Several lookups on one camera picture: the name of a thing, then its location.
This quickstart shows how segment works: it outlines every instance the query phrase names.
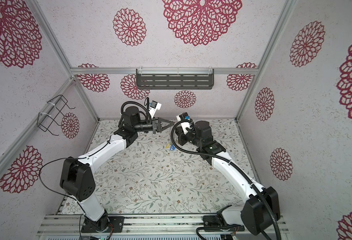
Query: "aluminum frame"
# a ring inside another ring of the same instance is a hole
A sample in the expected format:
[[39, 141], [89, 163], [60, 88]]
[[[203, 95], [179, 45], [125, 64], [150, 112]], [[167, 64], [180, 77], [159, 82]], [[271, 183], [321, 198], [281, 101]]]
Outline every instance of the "aluminum frame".
[[71, 68], [72, 74], [211, 74], [212, 69], [215, 74], [257, 74], [258, 68]]
[[87, 94], [85, 93], [84, 88], [81, 86], [81, 83], [76, 75], [73, 76], [73, 80], [75, 82], [75, 87], [76, 87], [77, 93], [79, 94], [79, 96], [82, 100], [82, 103], [87, 108], [89, 114], [92, 116], [92, 118], [94, 119], [95, 122], [100, 121], [100, 118], [96, 112], [96, 109], [94, 108], [92, 102], [89, 100]]
[[47, 38], [49, 44], [52, 46], [53, 51], [56, 53], [66, 74], [70, 78], [73, 77], [73, 74], [70, 71], [71, 65], [69, 63], [69, 60], [64, 54], [63, 48], [59, 44], [57, 38], [55, 37], [53, 30], [50, 27], [44, 13], [42, 12], [40, 5], [37, 3], [36, 0], [25, 0], [25, 3], [28, 6], [29, 10], [32, 12], [34, 18], [36, 19], [36, 22], [38, 23], [45, 37]]
[[272, 32], [272, 35], [268, 41], [268, 45], [265, 48], [265, 51], [263, 53], [263, 57], [261, 58], [260, 64], [258, 65], [258, 73], [255, 75], [253, 80], [250, 83], [250, 86], [247, 90], [246, 96], [241, 103], [240, 109], [236, 114], [236, 121], [240, 121], [240, 119], [243, 116], [244, 110], [249, 104], [250, 99], [254, 96], [255, 90], [259, 84], [259, 81], [261, 77], [263, 76], [268, 63], [270, 62], [272, 58], [272, 54], [276, 49], [276, 46], [282, 36], [282, 33], [284, 32], [285, 27], [287, 26], [288, 20], [292, 15], [292, 12], [296, 6], [296, 3], [298, 0], [286, 0], [284, 3], [284, 7], [280, 13], [279, 19], [275, 25], [275, 28]]
[[[196, 228], [203, 227], [202, 217], [207, 214], [109, 214], [108, 216], [125, 217], [121, 233], [113, 235], [169, 235], [169, 234], [196, 234]], [[79, 227], [84, 222], [84, 217], [80, 215], [46, 215], [36, 236], [52, 235], [79, 235]], [[288, 227], [283, 217], [277, 222], [282, 237], [289, 234]], [[265, 230], [268, 234], [274, 234], [273, 226]], [[204, 234], [231, 234], [231, 232], [204, 232]], [[241, 237], [253, 236], [247, 229], [237, 232]], [[109, 236], [109, 233], [95, 233], [92, 235]]]

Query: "black cable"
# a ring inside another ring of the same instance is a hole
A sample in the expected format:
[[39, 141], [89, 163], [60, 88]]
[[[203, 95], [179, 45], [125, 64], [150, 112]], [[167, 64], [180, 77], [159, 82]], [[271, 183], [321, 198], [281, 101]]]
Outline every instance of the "black cable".
[[95, 155], [96, 153], [98, 153], [99, 151], [101, 151], [101, 150], [102, 150], [104, 147], [106, 147], [108, 144], [111, 144], [111, 137], [112, 137], [112, 136], [109, 137], [109, 140], [106, 141], [106, 144], [105, 144], [102, 148], [100, 148], [99, 150], [97, 150], [95, 153], [89, 155], [89, 157], [91, 157], [91, 156]]
[[119, 128], [120, 127], [122, 127], [122, 120], [123, 120], [124, 118], [122, 117], [122, 115], [121, 115], [121, 118], [120, 118], [120, 121], [119, 121]]
[[55, 193], [57, 193], [57, 194], [60, 194], [60, 195], [62, 195], [62, 196], [65, 196], [65, 197], [69, 197], [69, 198], [71, 198], [71, 199], [77, 201], [77, 199], [75, 199], [75, 198], [73, 198], [73, 197], [71, 197], [71, 196], [62, 194], [62, 193], [60, 193], [60, 192], [56, 192], [55, 190], [52, 190], [52, 189], [48, 188], [48, 187], [45, 185], [45, 183], [42, 181], [42, 178], [41, 178], [41, 171], [42, 171], [42, 169], [44, 168], [44, 166], [48, 165], [49, 163], [52, 163], [52, 162], [55, 162], [55, 161], [58, 161], [58, 160], [62, 160], [62, 159], [78, 159], [78, 158], [63, 157], [63, 158], [59, 158], [59, 159], [50, 161], [50, 162], [48, 162], [48, 163], [45, 163], [45, 164], [40, 168], [39, 173], [38, 173], [38, 177], [39, 177], [41, 183], [44, 185], [44, 187], [46, 187], [48, 190], [50, 190], [50, 191], [52, 191], [52, 192], [55, 192]]
[[261, 192], [257, 189], [255, 184], [252, 184], [251, 187], [255, 190], [255, 192], [257, 193], [257, 195], [259, 196], [259, 198], [263, 202], [263, 205], [267, 209], [269, 216], [271, 217], [272, 224], [273, 224], [273, 227], [274, 227], [275, 233], [276, 233], [276, 239], [281, 240], [280, 230], [279, 230], [279, 226], [277, 225], [277, 221], [276, 221], [274, 212], [272, 211], [271, 207], [269, 206], [269, 204], [268, 204], [267, 200], [265, 199], [265, 197], [263, 196], [263, 194], [261, 194]]
[[145, 112], [146, 112], [146, 118], [147, 118], [147, 123], [148, 124], [151, 124], [152, 123], [152, 117], [150, 116], [150, 113], [149, 113], [149, 110], [146, 109], [143, 105], [141, 105], [140, 103], [137, 103], [137, 102], [134, 102], [134, 101], [127, 101], [125, 103], [123, 103], [121, 105], [121, 115], [124, 113], [124, 107], [127, 105], [127, 104], [135, 104], [137, 106], [139, 106], [140, 108], [144, 109]]
[[267, 233], [265, 233], [264, 231], [261, 231], [261, 234], [263, 234], [263, 236], [267, 239], [267, 240], [272, 240]]
[[236, 166], [233, 162], [231, 162], [230, 160], [226, 159], [225, 157], [218, 156], [218, 155], [215, 155], [215, 154], [210, 154], [210, 153], [204, 153], [204, 152], [192, 152], [192, 151], [184, 150], [184, 149], [182, 149], [179, 145], [177, 145], [177, 143], [175, 142], [174, 137], [173, 137], [173, 136], [174, 136], [174, 131], [175, 131], [176, 127], [177, 127], [178, 125], [180, 125], [181, 123], [183, 123], [183, 122], [189, 122], [189, 123], [190, 123], [191, 121], [183, 120], [183, 121], [177, 122], [177, 123], [173, 126], [173, 128], [172, 128], [172, 130], [171, 130], [171, 132], [170, 132], [170, 140], [172, 141], [172, 144], [173, 144], [178, 150], [180, 150], [180, 151], [182, 151], [182, 152], [185, 152], [185, 153], [188, 153], [188, 154], [215, 157], [215, 158], [221, 159], [221, 160], [223, 160], [223, 161], [225, 161], [225, 162], [228, 162], [228, 163], [231, 164], [231, 166], [233, 166], [233, 167], [247, 180], [247, 182], [248, 182], [249, 184], [252, 184], [252, 183], [253, 183], [253, 182], [249, 179], [249, 177], [246, 175], [246, 173], [243, 172], [243, 170], [241, 170], [238, 166]]
[[200, 230], [208, 230], [208, 229], [227, 229], [227, 228], [232, 228], [232, 227], [240, 227], [240, 225], [238, 224], [232, 224], [232, 225], [228, 225], [225, 227], [198, 227], [196, 228], [196, 234], [198, 235], [199, 238], [201, 238], [202, 240], [207, 240], [205, 239], [203, 236], [201, 236], [201, 234], [199, 233]]
[[142, 115], [144, 115], [145, 119], [147, 118], [147, 115], [145, 115], [145, 113], [143, 111], [139, 111], [139, 113], [141, 113]]
[[147, 110], [149, 111], [149, 97], [146, 97], [146, 98], [145, 98], [144, 106], [146, 106], [146, 107], [147, 107]]
[[79, 232], [80, 232], [80, 238], [82, 240], [82, 236], [81, 236], [81, 216], [82, 216], [82, 214], [80, 215]]
[[180, 151], [182, 152], [185, 152], [185, 153], [188, 153], [188, 154], [194, 154], [194, 155], [200, 155], [200, 156], [209, 156], [209, 157], [215, 157], [215, 158], [218, 158], [218, 159], [221, 159], [225, 162], [228, 162], [231, 166], [233, 166], [244, 178], [245, 180], [251, 185], [251, 187], [255, 190], [255, 192], [257, 193], [257, 195], [259, 196], [261, 202], [263, 203], [263, 205], [265, 206], [265, 208], [267, 209], [268, 211], [268, 214], [269, 216], [271, 217], [271, 220], [272, 220], [272, 224], [274, 226], [274, 229], [275, 229], [275, 233], [276, 233], [276, 239], [277, 240], [281, 240], [281, 235], [280, 235], [280, 230], [279, 230], [279, 226], [277, 225], [277, 221], [276, 221], [276, 218], [275, 218], [275, 214], [273, 213], [272, 209], [270, 208], [267, 200], [265, 199], [264, 195], [260, 193], [260, 191], [257, 189], [257, 187], [255, 186], [255, 184], [250, 180], [250, 178], [246, 175], [246, 173], [241, 169], [239, 168], [238, 166], [236, 166], [236, 164], [234, 164], [233, 162], [231, 162], [230, 160], [226, 159], [225, 157], [222, 157], [222, 156], [218, 156], [218, 155], [215, 155], [215, 154], [209, 154], [209, 153], [203, 153], [203, 152], [192, 152], [192, 151], [188, 151], [188, 150], [184, 150], [182, 149], [180, 146], [178, 146], [176, 144], [176, 141], [174, 140], [174, 137], [173, 137], [173, 134], [174, 134], [174, 131], [176, 129], [176, 127], [178, 125], [180, 125], [181, 123], [183, 122], [188, 122], [188, 123], [191, 123], [192, 121], [189, 121], [189, 120], [183, 120], [183, 121], [180, 121], [180, 122], [177, 122], [172, 130], [170, 131], [170, 140], [172, 141], [172, 144]]

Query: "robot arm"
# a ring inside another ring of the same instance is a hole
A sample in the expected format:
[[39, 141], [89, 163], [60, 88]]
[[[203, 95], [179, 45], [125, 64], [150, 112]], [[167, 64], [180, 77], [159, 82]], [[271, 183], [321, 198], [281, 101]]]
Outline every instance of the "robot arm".
[[94, 192], [96, 184], [93, 174], [112, 156], [129, 147], [138, 137], [138, 132], [156, 133], [171, 127], [173, 122], [153, 118], [160, 107], [160, 103], [154, 101], [150, 103], [147, 109], [150, 116], [146, 118], [152, 119], [152, 123], [140, 119], [139, 109], [136, 106], [126, 108], [122, 113], [122, 124], [107, 141], [77, 159], [68, 158], [64, 161], [60, 187], [77, 200], [85, 212], [85, 223], [90, 224], [93, 230], [105, 231], [109, 223], [107, 212], [98, 202]]
[[[220, 222], [219, 226], [225, 227], [226, 225], [238, 224], [244, 225], [252, 234], [257, 235], [264, 231], [267, 227], [272, 225], [272, 220], [267, 212], [266, 207], [263, 205], [258, 194], [253, 186], [262, 192], [268, 205], [270, 206], [275, 219], [280, 219], [280, 207], [277, 192], [272, 188], [265, 188], [260, 183], [252, 179], [248, 174], [243, 172], [248, 177], [250, 182], [234, 167], [241, 169], [231, 156], [226, 152], [226, 149], [213, 139], [212, 129], [207, 121], [198, 121], [193, 123], [188, 113], [182, 113], [177, 116], [178, 121], [188, 120], [190, 122], [182, 122], [180, 127], [176, 127], [175, 132], [178, 136], [180, 145], [187, 142], [197, 146], [197, 152], [211, 154], [223, 157], [229, 162], [223, 161], [216, 157], [204, 156], [201, 157], [206, 160], [210, 165], [219, 170], [225, 178], [237, 190], [240, 197], [244, 202], [244, 207], [227, 206], [217, 212], [217, 218], [214, 224]], [[204, 219], [208, 222], [209, 227], [210, 218]]]

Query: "black bracket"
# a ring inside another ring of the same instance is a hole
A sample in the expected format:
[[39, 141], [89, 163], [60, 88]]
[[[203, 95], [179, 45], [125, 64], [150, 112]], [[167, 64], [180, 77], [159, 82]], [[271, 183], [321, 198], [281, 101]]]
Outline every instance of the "black bracket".
[[212, 89], [214, 70], [212, 74], [141, 74], [136, 69], [137, 88], [144, 89]]
[[[121, 233], [122, 228], [124, 226], [124, 217], [108, 217], [109, 218], [109, 223], [108, 223], [108, 228], [104, 231], [106, 233], [111, 232], [111, 227], [109, 226], [110, 224], [113, 226], [113, 233]], [[96, 233], [99, 231], [96, 231], [96, 227], [92, 222], [88, 219], [85, 218], [84, 223], [82, 224], [81, 228], [82, 233]]]
[[156, 131], [157, 131], [157, 132], [162, 132], [162, 131], [164, 131], [165, 129], [172, 127], [173, 125], [174, 125], [174, 122], [172, 122], [172, 121], [170, 121], [170, 120], [166, 120], [166, 119], [164, 119], [164, 118], [158, 118], [158, 123], [157, 123], [157, 129], [156, 129]]
[[[245, 230], [245, 227], [243, 225], [240, 225], [239, 227], [232, 227], [232, 228], [226, 228], [228, 224], [224, 220], [224, 217], [222, 216], [222, 211], [231, 205], [228, 205], [219, 211], [217, 211], [216, 215], [207, 215], [203, 216], [202, 220], [204, 223], [204, 227], [222, 227], [221, 229], [229, 231], [229, 232], [243, 232]], [[206, 232], [217, 232], [217, 229], [204, 229]]]

